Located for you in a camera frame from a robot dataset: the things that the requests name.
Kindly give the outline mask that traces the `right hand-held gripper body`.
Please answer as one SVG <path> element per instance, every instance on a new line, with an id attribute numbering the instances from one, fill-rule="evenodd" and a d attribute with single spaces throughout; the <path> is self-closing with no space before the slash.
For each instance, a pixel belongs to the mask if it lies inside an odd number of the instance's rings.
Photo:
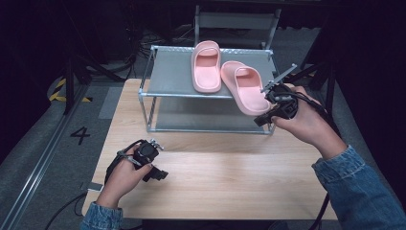
<path id="1" fill-rule="evenodd" d="M 292 96 L 291 89 L 282 83 L 282 80 L 290 74 L 297 64 L 292 63 L 291 67 L 279 74 L 273 80 L 269 81 L 261 90 L 265 94 L 265 99 L 273 107 L 262 115 L 263 119 L 270 120 L 272 116 L 279 116 L 284 119 L 291 119 L 295 116 L 298 109 L 298 102 Z"/>

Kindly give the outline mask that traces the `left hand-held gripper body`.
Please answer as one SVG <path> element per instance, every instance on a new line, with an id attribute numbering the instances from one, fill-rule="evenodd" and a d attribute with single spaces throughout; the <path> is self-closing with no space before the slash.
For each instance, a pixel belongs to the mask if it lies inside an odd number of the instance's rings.
<path id="1" fill-rule="evenodd" d="M 141 139 L 135 145 L 137 149 L 134 151 L 133 159 L 140 166 L 151 163 L 159 155 L 159 150 L 164 149 L 155 139 L 149 141 Z"/>

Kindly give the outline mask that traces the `pink slipper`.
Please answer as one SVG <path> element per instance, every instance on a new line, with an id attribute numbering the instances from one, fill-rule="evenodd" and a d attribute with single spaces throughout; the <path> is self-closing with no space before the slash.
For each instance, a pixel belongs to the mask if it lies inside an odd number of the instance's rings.
<path id="1" fill-rule="evenodd" d="M 226 61 L 221 66 L 220 76 L 243 114 L 259 116 L 271 109 L 271 103 L 261 92 L 260 74 L 253 67 L 239 61 Z"/>
<path id="2" fill-rule="evenodd" d="M 215 93 L 221 88 L 221 53 L 212 40 L 199 42 L 192 51 L 192 84 L 200 93 Z"/>

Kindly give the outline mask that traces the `grey metal shoe rack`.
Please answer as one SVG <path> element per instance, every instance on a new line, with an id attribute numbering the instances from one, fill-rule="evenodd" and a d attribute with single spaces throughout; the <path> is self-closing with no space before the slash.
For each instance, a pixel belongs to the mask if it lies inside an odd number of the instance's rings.
<path id="1" fill-rule="evenodd" d="M 148 131 L 271 134 L 237 107 L 226 85 L 202 94 L 192 84 L 192 47 L 153 45 L 138 91 Z"/>

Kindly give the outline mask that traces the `person's right hand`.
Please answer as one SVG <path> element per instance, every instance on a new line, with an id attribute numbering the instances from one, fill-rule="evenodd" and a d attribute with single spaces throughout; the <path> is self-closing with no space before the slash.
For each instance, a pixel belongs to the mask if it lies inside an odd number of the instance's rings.
<path id="1" fill-rule="evenodd" d="M 271 121 L 277 127 L 290 132 L 299 140 L 315 147 L 324 159 L 331 159 L 348 148 L 348 145 L 320 116 L 315 108 L 301 99 L 298 100 L 298 111 L 294 118 L 286 120 L 274 116 Z"/>

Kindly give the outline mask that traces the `person's left hand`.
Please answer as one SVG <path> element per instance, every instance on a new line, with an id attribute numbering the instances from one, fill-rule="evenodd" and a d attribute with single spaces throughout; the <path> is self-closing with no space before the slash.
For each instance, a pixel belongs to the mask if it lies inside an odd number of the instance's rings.
<path id="1" fill-rule="evenodd" d="M 96 203 L 101 207 L 117 209 L 120 199 L 131 192 L 151 169 L 151 164 L 136 169 L 128 159 L 122 159 L 110 174 Z"/>

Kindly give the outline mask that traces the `black tripod stand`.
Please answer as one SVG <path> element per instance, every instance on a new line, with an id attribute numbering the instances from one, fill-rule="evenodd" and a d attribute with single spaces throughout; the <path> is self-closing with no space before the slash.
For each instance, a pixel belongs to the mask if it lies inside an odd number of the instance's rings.
<path id="1" fill-rule="evenodd" d="M 81 55 L 75 53 L 70 54 L 65 68 L 64 77 L 66 79 L 66 104 L 64 114 L 67 115 L 74 107 L 77 100 L 75 99 L 75 86 L 74 79 L 77 79 L 80 84 L 88 85 L 92 78 L 90 71 L 87 67 L 90 66 L 103 76 L 107 76 L 109 79 L 117 82 L 123 82 L 124 79 L 120 78 L 110 70 L 102 67 L 100 64 L 87 59 Z"/>
<path id="2" fill-rule="evenodd" d="M 301 65 L 301 71 L 297 74 L 288 74 L 284 82 L 294 83 L 295 81 L 313 74 L 312 80 L 310 81 L 308 87 L 311 90 L 320 90 L 323 85 L 327 87 L 325 109 L 327 110 L 327 114 L 329 115 L 329 117 L 332 117 L 333 97 L 336 81 L 336 67 L 336 60 L 323 60 L 313 64 L 306 64 L 304 62 Z"/>

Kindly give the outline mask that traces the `small grey tag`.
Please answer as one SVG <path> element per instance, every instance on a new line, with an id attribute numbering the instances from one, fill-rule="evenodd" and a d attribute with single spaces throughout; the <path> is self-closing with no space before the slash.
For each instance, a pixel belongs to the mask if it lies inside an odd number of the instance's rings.
<path id="1" fill-rule="evenodd" d="M 89 182 L 84 186 L 84 188 L 87 191 L 100 192 L 103 189 L 103 185 L 100 183 Z"/>

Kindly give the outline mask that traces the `metal floor rail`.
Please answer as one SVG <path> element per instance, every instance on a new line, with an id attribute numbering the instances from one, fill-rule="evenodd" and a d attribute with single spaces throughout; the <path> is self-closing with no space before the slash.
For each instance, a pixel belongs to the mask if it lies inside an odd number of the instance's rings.
<path id="1" fill-rule="evenodd" d="M 98 154 L 106 89 L 81 88 L 74 108 L 51 107 L 0 166 L 0 230 L 78 230 Z"/>

